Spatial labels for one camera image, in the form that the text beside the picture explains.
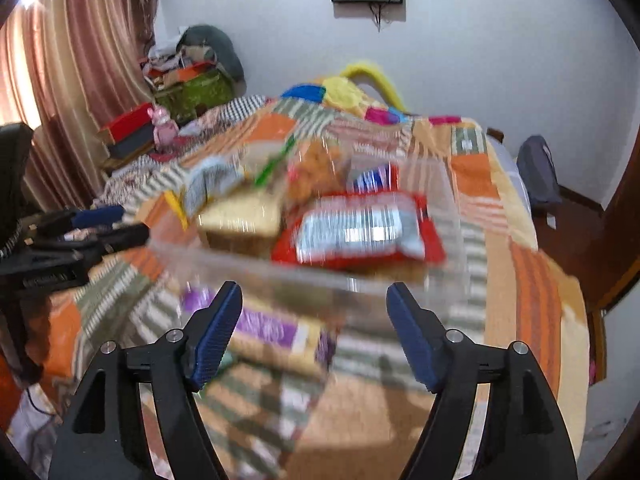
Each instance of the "floor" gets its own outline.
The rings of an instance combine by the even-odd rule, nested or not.
[[[600,215],[593,209],[566,198],[552,212],[556,218],[555,229],[549,227],[544,213],[533,215],[538,246],[564,272],[580,280],[585,303],[590,304],[598,298],[590,294],[587,277],[593,273],[597,263],[584,258],[583,254],[602,229]]]
[[[564,272],[578,278],[588,310],[590,304],[598,300],[598,295],[591,293],[589,287],[590,276],[597,272],[597,262],[585,258],[584,253],[591,241],[598,237],[602,229],[602,219],[593,209],[566,198],[554,207],[553,215],[556,218],[555,229],[548,225],[544,212],[533,214],[538,247],[551,256]],[[604,328],[595,326],[596,321],[597,319],[588,316],[592,383],[604,377],[606,373]]]

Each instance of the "metal screw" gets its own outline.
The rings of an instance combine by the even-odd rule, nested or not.
[[[169,330],[169,332],[166,333],[166,340],[169,343],[177,343],[178,341],[180,341],[180,339],[182,339],[182,330],[180,330],[179,328],[174,328],[173,330]]]
[[[460,330],[447,330],[447,339],[452,343],[459,343],[464,338]]]
[[[524,355],[529,351],[529,347],[524,344],[522,341],[516,341],[513,344],[513,349],[516,351],[516,354]]]
[[[115,349],[116,349],[115,341],[107,341],[106,343],[102,343],[102,346],[100,347],[100,352],[102,352],[103,354],[110,354]]]

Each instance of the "purple package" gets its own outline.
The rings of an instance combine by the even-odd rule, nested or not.
[[[236,330],[260,339],[265,343],[276,344],[291,350],[296,339],[298,326],[295,323],[283,321],[263,312],[254,312],[248,308],[243,308],[236,324]]]
[[[216,293],[207,286],[191,286],[182,295],[182,308],[193,314],[196,310],[208,307]]]
[[[324,371],[327,370],[335,352],[335,337],[328,330],[321,330],[318,344],[314,349],[310,349],[308,322],[302,319],[298,322],[282,319],[276,314],[257,312],[245,306],[236,324],[236,332],[256,338],[264,344],[279,346],[292,354],[303,354],[312,350],[313,361]]]

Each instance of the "bed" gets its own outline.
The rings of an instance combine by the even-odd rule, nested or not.
[[[504,147],[477,123],[412,118],[379,126],[343,110],[294,98],[240,98],[208,117],[220,129],[179,162],[154,169],[124,202],[127,221],[152,229],[164,218],[158,196],[177,189],[207,155],[252,140],[288,135],[357,135],[384,139],[385,150],[446,163],[462,218],[470,295],[453,305],[447,325],[476,342],[527,342],[558,399],[574,453],[582,443],[588,386],[588,331],[580,287],[538,251],[527,196]],[[173,242],[196,243],[175,226]],[[92,355],[109,339],[123,346],[151,342],[176,323],[170,276],[149,248],[112,256],[94,269],[92,283],[54,298],[52,348],[42,386],[64,406]],[[154,416],[152,392],[142,389],[143,416],[156,471],[170,468]],[[473,464],[486,413],[478,389],[474,420],[458,474]],[[412,377],[397,343],[345,331],[329,378],[321,383],[247,362],[213,381],[197,400],[212,443],[235,478],[395,479],[428,416],[433,396]]]

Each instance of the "curtain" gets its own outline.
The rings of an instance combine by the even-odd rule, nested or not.
[[[0,123],[34,129],[25,182],[44,210],[88,206],[104,184],[98,130],[150,91],[138,66],[158,0],[38,0],[0,29]]]

